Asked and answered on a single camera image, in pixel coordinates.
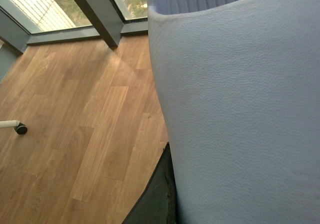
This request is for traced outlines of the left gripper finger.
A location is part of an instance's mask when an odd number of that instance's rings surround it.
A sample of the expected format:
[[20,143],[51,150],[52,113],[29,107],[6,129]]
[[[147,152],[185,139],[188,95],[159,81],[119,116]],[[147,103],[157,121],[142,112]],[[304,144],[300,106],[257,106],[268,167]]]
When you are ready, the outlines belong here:
[[170,145],[166,143],[160,159],[123,223],[176,223],[176,182]]

